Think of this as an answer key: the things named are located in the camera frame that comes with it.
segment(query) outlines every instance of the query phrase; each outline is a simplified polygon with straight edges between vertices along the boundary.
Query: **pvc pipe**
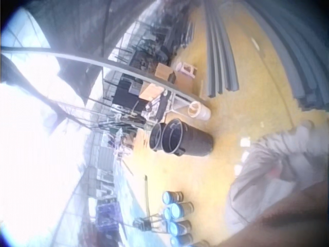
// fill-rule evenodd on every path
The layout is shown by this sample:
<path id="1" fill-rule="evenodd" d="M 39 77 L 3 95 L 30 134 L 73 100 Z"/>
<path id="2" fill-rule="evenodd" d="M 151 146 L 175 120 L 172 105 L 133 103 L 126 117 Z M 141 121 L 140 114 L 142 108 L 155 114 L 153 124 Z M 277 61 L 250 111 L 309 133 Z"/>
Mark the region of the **pvc pipe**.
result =
<path id="1" fill-rule="evenodd" d="M 188 113 L 190 117 L 203 121 L 207 121 L 211 117 L 210 109 L 198 101 L 194 101 L 190 104 Z"/>

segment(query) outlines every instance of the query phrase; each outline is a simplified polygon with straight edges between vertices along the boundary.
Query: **chair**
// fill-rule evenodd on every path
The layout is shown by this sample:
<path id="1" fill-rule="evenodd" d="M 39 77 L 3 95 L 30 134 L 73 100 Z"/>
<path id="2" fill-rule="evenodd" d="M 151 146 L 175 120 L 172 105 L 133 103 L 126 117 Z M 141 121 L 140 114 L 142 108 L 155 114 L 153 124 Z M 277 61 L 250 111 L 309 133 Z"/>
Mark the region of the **chair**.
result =
<path id="1" fill-rule="evenodd" d="M 182 72 L 183 74 L 190 76 L 193 79 L 195 78 L 194 73 L 196 72 L 196 70 L 197 70 L 196 67 L 188 63 L 179 62 L 176 65 L 176 71 Z"/>

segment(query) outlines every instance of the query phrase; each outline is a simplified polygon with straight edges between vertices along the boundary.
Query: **metal pole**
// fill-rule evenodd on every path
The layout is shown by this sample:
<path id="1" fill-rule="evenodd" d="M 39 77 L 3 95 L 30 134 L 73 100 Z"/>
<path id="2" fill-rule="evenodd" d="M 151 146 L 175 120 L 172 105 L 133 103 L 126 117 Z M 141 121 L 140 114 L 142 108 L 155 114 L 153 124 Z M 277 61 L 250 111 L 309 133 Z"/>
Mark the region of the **metal pole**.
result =
<path id="1" fill-rule="evenodd" d="M 153 83 L 157 86 L 161 86 L 166 90 L 169 90 L 173 93 L 181 95 L 187 98 L 190 101 L 199 101 L 205 104 L 205 101 L 200 99 L 199 97 L 191 94 L 191 93 L 184 93 L 179 90 L 175 85 L 171 84 L 168 81 L 155 77 L 152 74 L 144 72 L 140 69 L 130 67 L 129 65 L 118 63 L 115 61 L 111 61 L 101 57 L 95 57 L 89 54 L 85 54 L 82 52 L 64 52 L 61 50 L 51 49 L 51 48 L 34 48 L 34 47 L 7 47 L 1 46 L 1 53 L 3 54 L 42 54 L 42 55 L 50 55 L 55 56 L 58 58 L 66 58 L 70 60 L 75 60 L 84 63 L 90 63 L 100 67 L 111 68 L 121 73 L 131 75 L 143 81 L 147 81 Z"/>
<path id="2" fill-rule="evenodd" d="M 81 111 L 90 112 L 90 113 L 93 113 L 93 114 L 96 114 L 96 115 L 100 115 L 100 116 L 104 116 L 104 117 L 109 117 L 106 114 L 95 112 L 95 111 L 92 111 L 92 110 L 89 110 L 89 109 L 86 109 L 86 108 L 76 107 L 75 105 L 71 105 L 71 104 L 67 104 L 67 103 L 59 102 L 59 101 L 54 101 L 54 102 L 56 102 L 57 104 L 62 104 L 62 105 L 65 105 L 67 107 L 71 107 L 71 108 L 78 109 L 78 110 L 81 110 Z"/>
<path id="3" fill-rule="evenodd" d="M 110 106 L 109 104 L 105 104 L 104 102 L 101 102 L 101 101 L 99 101 L 99 100 L 91 99 L 91 98 L 89 98 L 89 97 L 82 97 L 82 98 L 86 98 L 86 99 L 88 99 L 88 100 L 91 100 L 91 101 L 93 101 L 93 102 L 96 102 L 96 103 L 98 103 L 98 104 L 101 104 L 101 105 L 103 105 L 103 106 L 105 106 L 105 107 L 110 107 L 110 108 L 111 108 L 111 106 Z"/>

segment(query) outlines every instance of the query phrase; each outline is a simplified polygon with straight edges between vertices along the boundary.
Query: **cloth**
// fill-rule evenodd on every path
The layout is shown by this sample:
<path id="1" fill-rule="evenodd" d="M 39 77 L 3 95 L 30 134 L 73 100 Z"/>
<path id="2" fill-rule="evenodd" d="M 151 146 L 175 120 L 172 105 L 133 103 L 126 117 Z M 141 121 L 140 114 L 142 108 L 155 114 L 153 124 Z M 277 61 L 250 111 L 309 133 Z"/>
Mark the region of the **cloth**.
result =
<path id="1" fill-rule="evenodd" d="M 328 246 L 328 180 L 265 210 L 251 224 L 216 247 Z"/>
<path id="2" fill-rule="evenodd" d="M 236 233 L 292 192 L 327 178 L 329 127 L 306 121 L 290 131 L 252 144 L 240 175 L 230 187 L 225 219 Z"/>

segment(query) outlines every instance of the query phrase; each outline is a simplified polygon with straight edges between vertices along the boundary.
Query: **black trash can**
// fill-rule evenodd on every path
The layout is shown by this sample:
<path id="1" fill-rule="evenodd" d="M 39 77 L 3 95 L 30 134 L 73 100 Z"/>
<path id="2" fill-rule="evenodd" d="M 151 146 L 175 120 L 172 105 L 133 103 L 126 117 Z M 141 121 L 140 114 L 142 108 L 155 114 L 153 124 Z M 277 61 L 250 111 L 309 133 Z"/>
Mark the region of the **black trash can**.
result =
<path id="1" fill-rule="evenodd" d="M 162 150 L 161 138 L 165 126 L 165 123 L 157 123 L 151 131 L 149 146 L 155 152 Z"/>
<path id="2" fill-rule="evenodd" d="M 163 130 L 162 149 L 177 156 L 205 156 L 213 150 L 213 138 L 210 134 L 175 118 Z"/>

